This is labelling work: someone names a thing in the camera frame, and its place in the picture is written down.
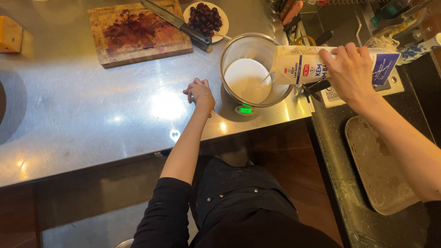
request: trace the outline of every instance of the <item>dish rack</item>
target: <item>dish rack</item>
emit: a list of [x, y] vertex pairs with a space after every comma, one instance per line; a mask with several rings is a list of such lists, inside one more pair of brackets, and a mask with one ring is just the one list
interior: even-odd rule
[[338, 4], [363, 4], [363, 3], [386, 3], [389, 0], [306, 0], [308, 4], [314, 5], [338, 5]]

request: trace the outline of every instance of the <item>rich's logo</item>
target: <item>rich's logo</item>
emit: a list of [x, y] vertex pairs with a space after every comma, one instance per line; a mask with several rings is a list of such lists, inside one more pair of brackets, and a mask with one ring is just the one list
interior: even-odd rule
[[303, 76], [306, 77], [308, 76], [309, 73], [309, 65], [306, 64], [305, 67], [303, 67]]

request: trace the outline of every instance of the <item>hand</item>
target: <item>hand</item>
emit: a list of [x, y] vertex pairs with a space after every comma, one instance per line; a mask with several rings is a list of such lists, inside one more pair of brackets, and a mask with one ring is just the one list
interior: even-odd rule
[[328, 81], [340, 98], [356, 112], [367, 106], [369, 101], [379, 96], [372, 88], [372, 60], [367, 47], [356, 48], [354, 43], [339, 46], [331, 51], [319, 51], [331, 76]]
[[193, 82], [188, 85], [187, 89], [183, 90], [183, 92], [188, 95], [188, 103], [194, 102], [198, 107], [203, 107], [202, 109], [209, 112], [208, 118], [211, 118], [210, 112], [213, 110], [216, 103], [211, 94], [207, 79], [201, 81], [200, 79], [195, 78]]

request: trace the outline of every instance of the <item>blue and white porcelain vase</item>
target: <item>blue and white porcelain vase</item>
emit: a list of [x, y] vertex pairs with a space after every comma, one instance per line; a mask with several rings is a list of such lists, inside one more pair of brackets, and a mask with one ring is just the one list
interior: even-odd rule
[[415, 44], [407, 48], [404, 52], [401, 53], [401, 56], [396, 64], [402, 65], [402, 64], [410, 63], [440, 46], [441, 46], [441, 33], [438, 33], [435, 35], [435, 37], [433, 37], [428, 41], [421, 42], [419, 44]]

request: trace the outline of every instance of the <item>bracelet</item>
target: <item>bracelet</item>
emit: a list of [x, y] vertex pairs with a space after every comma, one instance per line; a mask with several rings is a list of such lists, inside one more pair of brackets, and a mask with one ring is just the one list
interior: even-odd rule
[[198, 98], [200, 97], [200, 96], [206, 96], [206, 95], [208, 95], [208, 93], [200, 93], [197, 97], [196, 97], [196, 99], [194, 100], [194, 102], [197, 102], [198, 101]]

